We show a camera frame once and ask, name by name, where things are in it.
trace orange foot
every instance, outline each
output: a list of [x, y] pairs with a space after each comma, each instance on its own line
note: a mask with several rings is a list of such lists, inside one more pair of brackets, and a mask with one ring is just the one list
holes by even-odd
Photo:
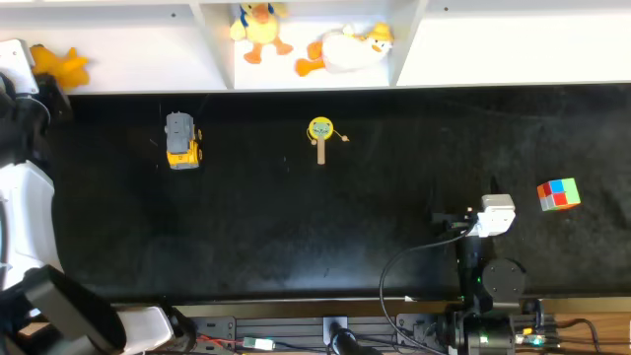
[[260, 64], [260, 53], [251, 51], [250, 53], [246, 53], [244, 58], [250, 64]]
[[309, 73], [316, 69], [324, 67], [324, 61], [322, 59], [316, 61], [309, 61], [307, 59], [298, 59], [296, 62], [296, 73], [302, 77], [306, 77]]
[[294, 50], [293, 46], [287, 43], [283, 43], [279, 37], [275, 38], [273, 43], [276, 46], [276, 53], [278, 55], [289, 54], [292, 50]]
[[316, 60], [322, 57], [322, 42], [317, 41], [309, 44], [307, 47], [307, 55], [310, 60]]

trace yellow hat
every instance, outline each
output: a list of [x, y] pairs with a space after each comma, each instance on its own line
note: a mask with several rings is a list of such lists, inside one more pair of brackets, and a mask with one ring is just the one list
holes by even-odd
[[394, 40], [394, 37], [390, 34], [390, 27], [384, 23], [377, 23], [373, 30], [368, 34], [368, 38], [384, 41]]

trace toy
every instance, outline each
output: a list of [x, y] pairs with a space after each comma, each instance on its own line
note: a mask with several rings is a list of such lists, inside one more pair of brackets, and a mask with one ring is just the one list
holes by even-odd
[[543, 211], [572, 208], [581, 203], [573, 178], [552, 180], [536, 188]]
[[78, 56], [76, 48], [70, 48], [65, 57], [58, 57], [38, 44], [31, 47], [31, 55], [35, 62], [33, 74], [53, 76], [64, 91], [88, 85], [90, 82], [88, 72], [84, 68], [88, 64], [88, 58]]
[[171, 169], [194, 169], [201, 163], [201, 129], [195, 131], [193, 117], [177, 112], [167, 116], [167, 160]]
[[242, 40], [247, 38], [253, 44], [252, 51], [244, 55], [251, 64], [261, 61], [260, 52], [269, 43], [276, 46], [278, 55], [289, 54], [294, 47], [283, 43], [278, 36], [279, 24], [276, 16], [287, 17], [287, 8], [279, 3], [243, 3], [241, 16], [230, 27], [230, 38]]
[[333, 135], [333, 132], [337, 134], [342, 142], [349, 142], [347, 136], [339, 134], [333, 129], [333, 122], [326, 117], [316, 117], [312, 119], [307, 128], [307, 138], [312, 142], [312, 145], [317, 145], [317, 163], [324, 165], [324, 141]]
[[322, 41], [307, 48], [309, 60], [298, 59], [296, 72], [301, 77], [314, 70], [326, 68], [331, 73], [342, 73], [371, 66], [387, 56], [392, 48], [389, 26], [377, 23], [367, 37], [355, 35], [349, 25], [342, 32], [330, 32]]

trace black tabletop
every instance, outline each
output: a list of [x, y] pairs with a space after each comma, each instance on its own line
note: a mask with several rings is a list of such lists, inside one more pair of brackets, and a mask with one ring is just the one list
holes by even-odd
[[[530, 295], [625, 294], [630, 88], [73, 97], [48, 139], [61, 263], [121, 300], [376, 296], [390, 257], [436, 240], [427, 212], [479, 206], [495, 177], [517, 219], [492, 243]], [[167, 163], [179, 110], [203, 131], [195, 171]], [[324, 166], [306, 136], [320, 115], [350, 138], [326, 141]], [[555, 178], [582, 204], [542, 212], [536, 187]], [[456, 296], [454, 254], [411, 254], [387, 292]]]

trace stuffed duck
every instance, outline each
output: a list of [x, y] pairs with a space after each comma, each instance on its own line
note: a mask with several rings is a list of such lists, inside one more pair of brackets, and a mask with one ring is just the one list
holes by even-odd
[[366, 37], [355, 35], [353, 28], [347, 25], [341, 32], [330, 32], [322, 41], [311, 43], [307, 47], [310, 60], [299, 59], [296, 72], [304, 77], [321, 68], [331, 73], [365, 68], [384, 59], [392, 42], [389, 26], [384, 23], [377, 23]]
[[275, 15], [286, 18], [287, 8], [278, 3], [241, 4], [241, 16], [230, 27], [230, 37], [233, 40], [247, 38], [252, 42], [252, 51], [244, 55], [247, 62], [260, 63], [260, 52], [269, 43], [276, 46], [276, 53], [279, 55], [288, 54], [294, 49], [278, 37], [279, 24]]

